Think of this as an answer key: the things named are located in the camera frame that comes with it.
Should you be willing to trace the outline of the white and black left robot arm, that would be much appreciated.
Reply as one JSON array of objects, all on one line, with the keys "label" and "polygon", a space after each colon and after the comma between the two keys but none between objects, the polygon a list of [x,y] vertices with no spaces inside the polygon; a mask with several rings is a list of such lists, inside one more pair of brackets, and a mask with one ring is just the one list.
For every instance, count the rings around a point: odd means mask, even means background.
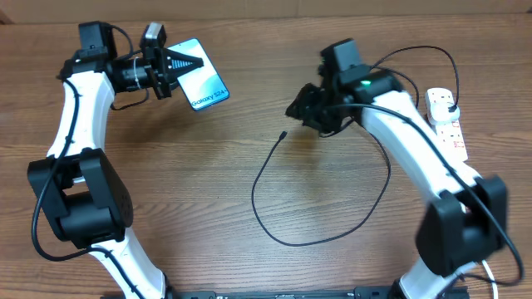
[{"label": "white and black left robot arm", "polygon": [[131,196],[105,153],[108,115],[116,95],[145,91],[164,99],[179,78],[203,60],[165,46],[165,28],[149,24],[138,47],[119,56],[107,22],[79,25],[81,48],[64,62],[59,80],[65,102],[56,138],[44,159],[28,165],[37,198],[33,218],[45,217],[76,255],[92,255],[125,298],[175,298],[168,277],[148,258],[132,223]]}]

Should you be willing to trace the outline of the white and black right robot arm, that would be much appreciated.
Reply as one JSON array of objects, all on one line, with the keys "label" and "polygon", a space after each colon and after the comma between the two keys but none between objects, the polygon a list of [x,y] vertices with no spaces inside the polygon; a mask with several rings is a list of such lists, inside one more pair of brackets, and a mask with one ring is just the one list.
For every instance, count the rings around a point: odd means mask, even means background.
[{"label": "white and black right robot arm", "polygon": [[494,252],[508,248],[518,277],[525,265],[506,232],[508,191],[497,176],[484,179],[445,152],[409,93],[389,71],[362,62],[351,38],[320,52],[321,83],[305,85],[286,114],[321,134],[337,133],[346,118],[386,146],[417,186],[426,213],[416,235],[419,258],[387,288],[389,298],[437,298]]}]

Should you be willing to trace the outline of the Samsung Galaxy smartphone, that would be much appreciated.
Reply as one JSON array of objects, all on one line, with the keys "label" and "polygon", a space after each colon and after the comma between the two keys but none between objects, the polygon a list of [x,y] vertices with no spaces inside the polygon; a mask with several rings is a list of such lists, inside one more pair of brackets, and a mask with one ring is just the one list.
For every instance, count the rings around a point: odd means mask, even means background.
[{"label": "Samsung Galaxy smartphone", "polygon": [[180,87],[193,110],[203,110],[230,97],[229,89],[197,38],[175,44],[170,49],[188,56],[199,57],[204,63],[202,67],[178,78]]}]

